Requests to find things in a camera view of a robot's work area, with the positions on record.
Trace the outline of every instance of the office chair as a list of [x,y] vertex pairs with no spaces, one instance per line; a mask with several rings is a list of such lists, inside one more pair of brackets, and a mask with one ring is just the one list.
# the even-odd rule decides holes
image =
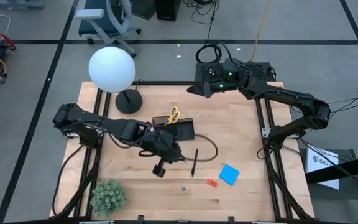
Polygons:
[[86,35],[89,44],[94,44],[93,38],[101,38],[105,45],[118,41],[136,57],[136,53],[123,39],[130,31],[138,34],[142,29],[129,27],[132,17],[132,4],[130,0],[87,0],[85,9],[76,12],[76,18],[81,19],[79,35]]

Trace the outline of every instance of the black tray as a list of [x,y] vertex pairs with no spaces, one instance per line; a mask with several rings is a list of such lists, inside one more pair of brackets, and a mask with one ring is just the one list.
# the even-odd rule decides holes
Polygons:
[[154,130],[164,129],[173,134],[177,141],[194,140],[193,118],[179,119],[175,124],[162,126],[167,122],[168,118],[169,116],[154,117],[153,124],[159,125],[154,126]]

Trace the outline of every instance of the chair wheel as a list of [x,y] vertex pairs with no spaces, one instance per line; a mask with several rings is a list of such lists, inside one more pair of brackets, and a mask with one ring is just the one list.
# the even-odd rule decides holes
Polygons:
[[94,41],[93,41],[92,38],[88,38],[86,41],[87,41],[88,44],[94,44]]

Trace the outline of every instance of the black cable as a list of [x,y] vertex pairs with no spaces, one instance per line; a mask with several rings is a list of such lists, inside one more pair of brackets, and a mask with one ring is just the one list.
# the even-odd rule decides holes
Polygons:
[[[307,141],[303,140],[302,138],[300,139],[303,144],[305,144],[306,146],[314,146],[313,144],[308,143]],[[309,149],[313,150],[315,153],[319,154],[320,156],[322,156],[324,159],[326,159],[329,163],[331,163],[335,168],[339,169],[340,171],[342,171],[344,174],[346,174],[348,177],[354,179],[355,181],[358,182],[358,178],[354,177],[352,174],[350,174],[348,171],[346,171],[345,169],[343,169],[342,167],[338,166],[337,164],[335,164],[333,161],[329,160],[326,156],[324,156],[323,153],[318,152],[316,149],[313,149],[313,147],[309,147]]]
[[291,149],[290,147],[283,146],[285,149],[288,149],[289,151],[297,153],[300,157],[302,157],[301,153],[296,151],[295,149]]
[[110,139],[113,141],[113,143],[120,147],[121,149],[128,149],[130,147],[133,147],[134,145],[136,145],[139,141],[140,143],[143,141],[143,136],[141,138],[139,138],[138,140],[134,141],[133,143],[129,144],[129,145],[126,145],[126,146],[122,146],[120,144],[118,144],[118,142],[115,140],[114,136],[111,134],[111,131],[109,129],[109,127],[106,125],[105,122],[103,122],[103,120],[99,119],[99,120],[92,120],[92,121],[78,121],[78,122],[74,122],[72,124],[69,124],[67,126],[64,126],[60,129],[65,129],[65,128],[70,128],[72,126],[75,126],[77,124],[85,124],[85,123],[100,123],[104,126],[104,128],[106,129],[106,133],[108,134],[108,136],[110,137]]
[[[266,159],[266,155],[265,155],[265,157],[259,157],[259,153],[261,152],[261,150],[263,150],[264,148],[263,147],[261,147],[260,149],[258,149],[258,151],[256,152],[256,157],[258,158],[258,159],[260,159],[260,160],[262,160],[262,159]],[[268,155],[270,156],[271,154],[272,154],[272,152],[273,152],[273,150],[271,150],[271,149],[269,149],[269,152],[268,152]]]
[[[234,65],[236,65],[237,68],[244,68],[246,69],[248,72],[249,72],[249,81],[248,81],[248,85],[247,85],[247,88],[245,89],[243,86],[241,86],[241,88],[245,89],[246,92],[248,92],[248,89],[249,89],[249,85],[251,83],[251,79],[252,79],[252,71],[249,67],[245,66],[245,65],[241,65],[241,64],[238,64],[236,63],[232,56],[231,56],[231,53],[230,53],[230,50],[228,49],[228,47],[226,47],[226,45],[222,42],[218,42],[216,44],[205,44],[204,46],[202,46],[200,49],[198,49],[198,51],[196,52],[196,61],[198,63],[216,63],[217,64],[217,67],[219,68],[219,62],[221,61],[222,59],[222,48],[219,46],[219,45],[222,45],[225,49],[226,49],[226,52],[227,54],[229,55],[229,59],[231,61],[231,63],[233,63]],[[210,62],[202,62],[199,58],[200,56],[200,53],[204,50],[204,49],[207,49],[207,48],[213,48],[214,49],[214,53],[215,53],[215,59],[213,61],[210,61]],[[220,76],[220,73],[217,72],[217,75],[218,77],[221,79],[221,81],[223,81],[224,79]]]
[[346,102],[348,102],[348,101],[355,100],[355,99],[357,99],[357,98],[351,98],[351,99],[348,99],[348,100],[339,100],[339,101],[330,102],[330,103],[327,103],[327,104],[346,103]]
[[137,81],[137,84],[136,84],[136,88],[135,88],[135,90],[137,90],[137,87],[139,86],[139,84],[140,84],[140,81],[144,81],[143,79],[138,79],[138,81]]
[[349,110],[349,109],[352,109],[352,108],[355,108],[355,107],[358,107],[358,105],[351,106],[351,107],[349,107],[349,108],[342,109],[342,110],[337,110],[337,112],[341,112],[341,111]]
[[328,153],[326,153],[326,152],[324,152],[323,150],[320,150],[320,149],[318,149],[318,148],[315,148],[315,149],[318,150],[319,152],[323,153],[323,154],[326,155],[326,156],[331,156],[331,157],[333,157],[333,158],[340,159],[340,160],[342,160],[342,161],[344,161],[344,162],[349,162],[349,161],[352,161],[352,160],[353,160],[352,158],[350,158],[349,156],[346,156],[346,155],[333,156],[333,155],[330,155],[330,154],[328,154]]
[[[286,146],[283,146],[283,148],[284,148],[284,149],[287,149],[287,150],[289,150],[289,151],[293,151],[293,152],[297,153],[299,156],[301,156],[300,152],[296,151],[295,149],[291,149],[290,147],[286,147]],[[256,157],[257,157],[258,159],[260,159],[260,160],[266,159],[266,156],[263,157],[263,158],[259,156],[259,153],[261,152],[262,149],[263,149],[263,148],[259,149],[259,150],[256,152]],[[270,155],[273,153],[274,150],[281,150],[281,149],[269,149],[268,155],[270,156]]]
[[358,98],[352,100],[350,103],[348,103],[347,105],[345,105],[345,106],[339,108],[338,110],[332,111],[332,112],[331,112],[332,114],[330,115],[329,118],[332,118],[336,113],[338,113],[338,112],[340,112],[340,111],[343,111],[343,109],[344,109],[345,107],[350,106],[350,105],[351,105],[352,103],[354,103],[356,100],[358,100]]
[[67,162],[75,155],[77,154],[77,152],[80,151],[80,149],[82,148],[83,146],[80,146],[77,150],[75,150],[69,157],[67,157],[66,161],[63,163],[62,167],[60,168],[60,171],[59,171],[59,175],[57,177],[57,183],[56,183],[56,188],[55,188],[55,193],[53,194],[53,201],[52,201],[52,212],[55,216],[57,216],[57,212],[55,210],[55,201],[56,201],[56,196],[57,196],[57,192],[59,190],[59,184],[60,184],[60,177],[62,176],[62,172],[63,172],[63,169],[65,168]]
[[[216,11],[218,11],[219,9],[219,0],[188,0],[187,2],[185,2],[185,0],[183,0],[183,3],[190,8],[195,8],[194,12],[191,15],[191,20],[195,23],[198,24],[203,24],[203,25],[211,25],[213,22],[213,18],[214,15],[216,13]],[[200,12],[199,10],[204,8],[206,5],[211,4],[211,7],[206,11],[206,12]],[[196,21],[194,20],[194,15],[199,14],[201,16],[205,16],[207,15],[209,12],[211,12],[212,10],[212,16],[211,16],[211,22],[200,22],[200,21]]]
[[144,154],[145,152],[150,152],[150,151],[147,151],[147,150],[143,149],[143,150],[139,151],[138,155],[140,157],[153,157],[153,156],[155,156],[154,153]]
[[[209,162],[209,161],[212,161],[214,160],[217,156],[218,156],[218,147],[216,146],[215,142],[213,142],[210,138],[202,135],[202,134],[195,134],[194,136],[197,136],[197,137],[201,137],[203,139],[206,139],[207,141],[209,141],[215,148],[215,155],[209,159],[197,159],[197,162]],[[184,159],[184,160],[189,160],[189,161],[194,161],[194,159],[192,158],[187,158],[185,157],[184,155],[181,155],[181,157]]]

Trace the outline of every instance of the black box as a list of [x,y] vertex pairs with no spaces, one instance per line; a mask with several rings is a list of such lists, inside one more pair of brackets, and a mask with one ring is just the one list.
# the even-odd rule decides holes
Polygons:
[[180,2],[181,0],[154,0],[157,18],[171,21],[177,19]]
[[154,117],[152,119],[153,124],[158,125],[153,127],[154,131],[164,129],[173,134],[176,141],[194,140],[195,134],[193,118],[179,119],[176,123],[163,126],[167,122],[168,118],[169,116]]
[[[266,82],[273,82],[275,80],[272,73],[269,72],[269,68],[271,67],[269,62],[247,62],[244,65],[251,69],[253,76],[261,80],[266,80]],[[210,72],[214,72],[220,68],[218,68],[217,63],[197,63],[196,81],[208,81],[211,76]]]

